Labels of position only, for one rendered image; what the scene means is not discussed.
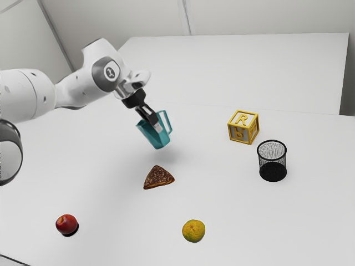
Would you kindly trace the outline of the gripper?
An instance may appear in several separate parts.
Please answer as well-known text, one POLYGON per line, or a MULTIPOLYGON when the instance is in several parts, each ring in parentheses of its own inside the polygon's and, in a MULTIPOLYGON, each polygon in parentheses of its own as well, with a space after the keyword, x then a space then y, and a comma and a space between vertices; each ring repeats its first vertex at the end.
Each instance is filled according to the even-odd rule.
POLYGON ((147 124, 156 132, 162 132, 163 128, 159 123, 158 115, 145 103, 145 97, 146 93, 144 89, 140 88, 121 101, 128 109, 135 108, 135 111, 141 116, 141 120, 136 126, 147 124))

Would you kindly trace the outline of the red apple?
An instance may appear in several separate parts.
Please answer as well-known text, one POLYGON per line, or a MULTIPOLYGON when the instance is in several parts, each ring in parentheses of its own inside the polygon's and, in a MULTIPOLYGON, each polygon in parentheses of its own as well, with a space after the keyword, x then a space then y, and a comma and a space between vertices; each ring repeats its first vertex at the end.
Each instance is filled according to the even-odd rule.
POLYGON ((78 221, 71 214, 63 214, 55 222, 56 229, 62 235, 70 235, 77 231, 78 221))

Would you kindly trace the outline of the black mesh pen holder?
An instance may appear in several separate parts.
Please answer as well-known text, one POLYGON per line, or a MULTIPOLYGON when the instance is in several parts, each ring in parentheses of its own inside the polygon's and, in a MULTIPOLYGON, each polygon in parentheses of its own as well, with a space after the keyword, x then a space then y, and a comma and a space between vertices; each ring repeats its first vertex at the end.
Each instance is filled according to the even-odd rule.
POLYGON ((287 175, 286 145, 278 140, 261 142, 257 149, 259 175, 268 182, 278 182, 287 175))

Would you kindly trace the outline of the yellow-green citrus fruit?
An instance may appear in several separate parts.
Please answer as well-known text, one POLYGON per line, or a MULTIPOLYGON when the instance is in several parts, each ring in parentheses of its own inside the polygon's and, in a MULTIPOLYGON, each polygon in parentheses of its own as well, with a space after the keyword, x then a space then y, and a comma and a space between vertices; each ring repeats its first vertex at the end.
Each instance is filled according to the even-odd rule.
POLYGON ((202 221, 191 219, 183 225, 181 231, 188 242, 197 243, 203 239, 206 227, 202 221))

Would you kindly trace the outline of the teal faceted mug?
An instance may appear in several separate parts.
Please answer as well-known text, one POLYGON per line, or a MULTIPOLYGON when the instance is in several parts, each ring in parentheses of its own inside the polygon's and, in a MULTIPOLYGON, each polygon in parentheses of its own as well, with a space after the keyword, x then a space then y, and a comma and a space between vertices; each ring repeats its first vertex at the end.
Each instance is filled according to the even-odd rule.
POLYGON ((165 110, 158 111, 158 126, 153 127, 147 121, 140 120, 136 127, 156 149, 165 147, 170 142, 170 134, 173 131, 168 114, 165 110))

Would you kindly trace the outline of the brown triangular pastry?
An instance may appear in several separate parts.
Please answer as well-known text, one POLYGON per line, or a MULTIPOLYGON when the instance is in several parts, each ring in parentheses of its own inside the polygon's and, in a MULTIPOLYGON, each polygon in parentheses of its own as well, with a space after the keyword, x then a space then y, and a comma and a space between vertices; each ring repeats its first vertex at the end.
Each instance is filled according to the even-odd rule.
POLYGON ((148 190, 171 184, 175 181, 173 175, 159 165, 155 165, 147 174, 143 189, 148 190))

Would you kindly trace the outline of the yellow letter block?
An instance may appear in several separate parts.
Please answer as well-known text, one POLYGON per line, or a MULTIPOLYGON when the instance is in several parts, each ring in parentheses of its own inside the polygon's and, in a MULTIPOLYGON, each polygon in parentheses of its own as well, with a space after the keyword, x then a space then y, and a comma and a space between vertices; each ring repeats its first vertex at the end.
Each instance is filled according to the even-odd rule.
POLYGON ((236 110, 227 127, 231 141, 251 145, 260 130, 259 115, 255 112, 236 110))

